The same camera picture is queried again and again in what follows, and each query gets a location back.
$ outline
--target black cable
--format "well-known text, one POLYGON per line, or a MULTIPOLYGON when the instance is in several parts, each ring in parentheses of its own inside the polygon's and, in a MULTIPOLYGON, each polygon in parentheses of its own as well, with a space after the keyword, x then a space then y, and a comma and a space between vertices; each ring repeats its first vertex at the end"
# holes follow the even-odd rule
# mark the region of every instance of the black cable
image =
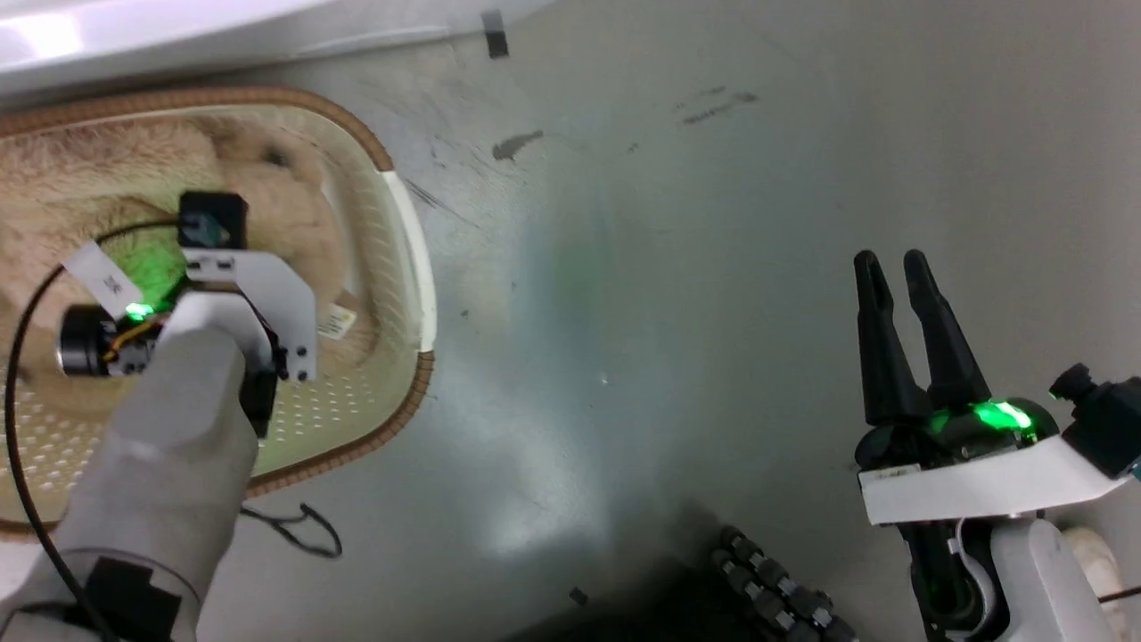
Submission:
POLYGON ((289 542, 293 546, 300 548, 301 551, 315 555, 317 558, 324 558, 326 560, 335 560, 341 556, 343 548, 341 547, 341 537, 337 535, 337 529, 333 525, 329 523, 321 513, 314 511, 308 504, 301 504, 301 517, 299 518, 270 518, 262 513, 254 511, 253 509, 248 509, 242 506, 240 514, 244 518, 251 518, 258 520, 259 522, 274 529, 277 535, 282 536, 285 542, 289 542), (313 520, 321 525, 321 528, 325 529, 326 533, 333 538, 333 548, 326 548, 324 546, 315 546, 311 544, 305 544, 297 538, 296 535, 289 531, 286 526, 299 525, 306 520, 313 520))
MULTIPOLYGON (((149 229, 153 227, 177 227, 176 221, 151 221, 151 222, 136 222, 133 225, 127 225, 118 229, 112 229, 106 234, 100 234, 95 238, 96 243, 103 244, 112 238, 118 238, 139 229, 149 229)), ((99 637, 104 642, 118 642, 119 636, 107 624, 107 620, 99 613, 99 610, 95 608, 91 600, 87 596, 83 587, 80 585, 79 580, 67 568, 67 563, 64 562, 63 556, 56 548, 56 545, 51 542, 51 537, 48 535, 48 529, 43 526, 43 520, 40 519, 39 511, 35 510, 35 502, 32 501, 32 493, 27 488, 27 479, 24 477, 24 466, 19 460, 19 447, 16 444, 16 373, 19 368, 19 353, 24 349, 24 338, 27 335, 27 328, 32 324, 32 314, 35 311, 35 307, 40 303, 40 299, 51 286, 51 283, 59 277, 64 271, 64 266, 57 265, 55 269, 40 283, 32 293, 32 298, 27 301, 27 306, 19 316, 19 323, 16 325, 16 333, 11 341, 11 352, 8 355, 8 369, 5 373, 5 389, 3 389, 3 434, 5 440, 8 446, 8 464, 11 469, 11 481, 16 486, 16 495, 19 496, 19 503, 24 506, 24 514, 27 515, 27 523, 32 527, 35 533, 35 538, 40 541, 40 546, 43 547, 43 553, 51 561, 51 566, 56 568, 56 572, 59 574, 59 579, 67 586, 71 594, 75 598, 75 603, 87 613, 87 617, 91 620, 91 626, 98 632, 99 637)))
POLYGON ((1107 602, 1116 602, 1118 600, 1124 600, 1126 598, 1132 598, 1134 595, 1141 594, 1141 586, 1134 586, 1133 588, 1126 588, 1125 591, 1118 591, 1117 593, 1110 593, 1109 595, 1102 595, 1098 598, 1098 602, 1104 604, 1107 602))

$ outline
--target brown basket rim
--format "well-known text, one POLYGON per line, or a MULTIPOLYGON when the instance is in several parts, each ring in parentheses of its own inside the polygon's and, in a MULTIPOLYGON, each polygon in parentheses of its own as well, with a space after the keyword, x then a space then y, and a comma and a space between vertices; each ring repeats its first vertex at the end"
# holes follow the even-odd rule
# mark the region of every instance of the brown basket rim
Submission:
MULTIPOLYGON (((140 115, 146 112, 167 109, 213 107, 230 105, 290 106, 317 113, 348 131, 364 147, 369 157, 380 171, 391 171, 393 159, 372 130, 345 107, 316 94, 284 87, 219 87, 196 89, 172 89, 147 91, 124 96, 108 96, 80 100, 64 105, 34 108, 14 114, 0 115, 0 139, 32 133, 42 129, 70 127, 83 122, 140 115)), ((420 409, 428 385, 431 382, 436 357, 432 352, 421 352, 416 359, 416 371, 408 393, 396 412, 369 434, 332 450, 322 453, 291 466, 262 473, 250 480, 245 497, 252 498, 297 482, 326 473, 339 466, 359 460, 388 444, 396 433, 404 430, 420 409)), ((46 522, 55 528, 58 522, 46 522)), ((0 542, 32 542, 34 535, 26 522, 0 519, 0 542)))

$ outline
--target white plastic mount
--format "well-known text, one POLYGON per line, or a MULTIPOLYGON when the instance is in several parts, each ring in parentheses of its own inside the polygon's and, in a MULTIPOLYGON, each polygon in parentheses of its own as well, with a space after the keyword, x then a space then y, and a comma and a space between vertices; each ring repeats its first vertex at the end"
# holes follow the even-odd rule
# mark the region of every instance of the white plastic mount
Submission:
POLYGON ((285 349, 292 381, 317 377, 317 301, 281 257, 249 250, 183 247, 192 281, 234 283, 285 349))
POLYGON ((859 474, 873 525, 1033 513, 1098 499, 1128 480, 1107 478, 1061 437, 942 469, 859 474))

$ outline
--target plush toy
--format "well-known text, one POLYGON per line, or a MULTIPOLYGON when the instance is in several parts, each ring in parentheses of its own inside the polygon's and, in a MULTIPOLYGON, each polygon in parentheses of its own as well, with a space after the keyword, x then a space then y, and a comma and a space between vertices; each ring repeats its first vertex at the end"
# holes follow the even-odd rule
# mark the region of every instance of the plush toy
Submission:
MULTIPOLYGON (((19 309, 58 262, 94 236, 130 222, 172 219, 184 190, 228 190, 249 204, 252 250, 276 253, 313 287, 318 323, 335 306, 357 320, 321 339, 322 372, 358 366, 375 344, 370 314, 345 291, 346 238, 322 193, 321 152, 284 129, 229 119, 152 117, 0 140, 0 355, 19 309)), ((156 301, 185 261, 170 229, 111 241, 107 254, 156 301)), ((37 403, 78 421, 102 421, 130 380, 65 377, 55 360, 64 310, 94 299, 64 273, 33 315, 21 383, 37 403)))

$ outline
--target green led light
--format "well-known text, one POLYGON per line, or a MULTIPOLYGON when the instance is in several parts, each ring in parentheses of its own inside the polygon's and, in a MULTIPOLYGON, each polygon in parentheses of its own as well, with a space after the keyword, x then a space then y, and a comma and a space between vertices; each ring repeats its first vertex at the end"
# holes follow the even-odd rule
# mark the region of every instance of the green led light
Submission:
POLYGON ((979 404, 973 411, 979 421, 1000 431, 1027 432, 1034 428, 1034 421, 1029 415, 1005 401, 979 404))
POLYGON ((132 319, 141 320, 147 316, 154 314, 154 308, 144 302, 132 302, 128 304, 127 308, 123 309, 123 311, 126 311, 127 315, 130 316, 132 319))

